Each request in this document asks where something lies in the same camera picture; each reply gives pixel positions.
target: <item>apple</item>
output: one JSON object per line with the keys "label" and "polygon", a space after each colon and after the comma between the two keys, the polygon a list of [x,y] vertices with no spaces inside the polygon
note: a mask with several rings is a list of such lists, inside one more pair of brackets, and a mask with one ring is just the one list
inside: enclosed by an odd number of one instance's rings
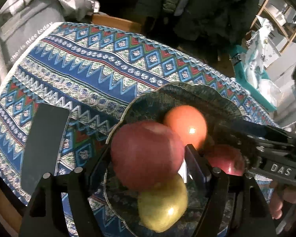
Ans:
{"label": "apple", "polygon": [[140,192],[137,202],[142,224],[162,233],[184,214],[188,202],[187,189],[182,177],[176,174],[171,180]]}
{"label": "apple", "polygon": [[226,174],[242,176],[245,161],[239,149],[227,144],[216,144],[205,151],[204,157],[212,167],[219,167]]}
{"label": "apple", "polygon": [[144,191],[175,176],[184,158],[180,137],[167,126],[141,121],[122,126],[111,142],[114,172],[132,191]]}

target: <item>teal box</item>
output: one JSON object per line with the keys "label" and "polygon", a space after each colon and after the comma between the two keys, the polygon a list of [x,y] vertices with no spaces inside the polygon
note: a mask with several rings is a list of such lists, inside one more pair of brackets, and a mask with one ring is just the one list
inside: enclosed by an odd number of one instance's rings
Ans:
{"label": "teal box", "polygon": [[[276,107],[274,107],[270,102],[268,102],[268,100],[265,99],[257,89],[255,89],[251,84],[248,83],[245,76],[245,72],[243,70],[244,65],[240,56],[241,53],[245,54],[246,50],[240,45],[236,45],[229,52],[232,65],[234,66],[234,73],[237,83],[240,84],[243,88],[247,89],[251,93],[251,96],[268,112],[276,111]],[[262,78],[269,79],[269,76],[267,75],[265,70],[263,70]]]}

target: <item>table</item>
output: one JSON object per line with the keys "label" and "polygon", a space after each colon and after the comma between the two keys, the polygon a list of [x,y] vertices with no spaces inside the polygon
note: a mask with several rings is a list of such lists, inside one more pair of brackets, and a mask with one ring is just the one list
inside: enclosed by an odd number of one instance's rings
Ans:
{"label": "table", "polygon": [[[55,23],[16,62],[0,89],[0,176],[24,204],[29,202],[30,195],[20,186],[20,170],[40,103],[72,111],[55,169],[66,174],[99,150],[135,97],[173,81],[208,85],[233,101],[245,120],[275,125],[239,84],[187,54],[114,28]],[[62,198],[74,236],[67,194]],[[90,205],[106,235],[133,236],[107,206],[103,186]]]}

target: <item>smartphone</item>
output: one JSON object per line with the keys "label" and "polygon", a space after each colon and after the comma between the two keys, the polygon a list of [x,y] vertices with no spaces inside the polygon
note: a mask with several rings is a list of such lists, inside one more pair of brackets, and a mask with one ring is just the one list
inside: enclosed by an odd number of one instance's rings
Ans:
{"label": "smartphone", "polygon": [[68,109],[41,103],[33,117],[21,165],[21,187],[32,195],[43,174],[55,174],[69,123]]}

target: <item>screw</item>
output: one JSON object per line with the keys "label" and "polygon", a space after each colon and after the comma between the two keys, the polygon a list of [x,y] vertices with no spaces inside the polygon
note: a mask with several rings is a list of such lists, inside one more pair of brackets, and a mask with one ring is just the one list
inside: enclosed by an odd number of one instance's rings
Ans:
{"label": "screw", "polygon": [[83,168],[79,166],[79,167],[76,167],[76,168],[74,169],[74,172],[75,172],[75,173],[81,173],[82,170],[83,170]]}
{"label": "screw", "polygon": [[47,173],[45,173],[45,174],[43,174],[43,178],[44,178],[44,179],[47,179],[47,178],[49,178],[50,176],[51,176],[51,174],[50,174],[50,173],[48,173],[48,172],[47,172]]}
{"label": "screw", "polygon": [[253,175],[247,172],[247,173],[245,173],[245,177],[247,177],[248,179],[251,179],[253,177]]}
{"label": "screw", "polygon": [[222,170],[219,167],[214,167],[213,172],[219,174]]}

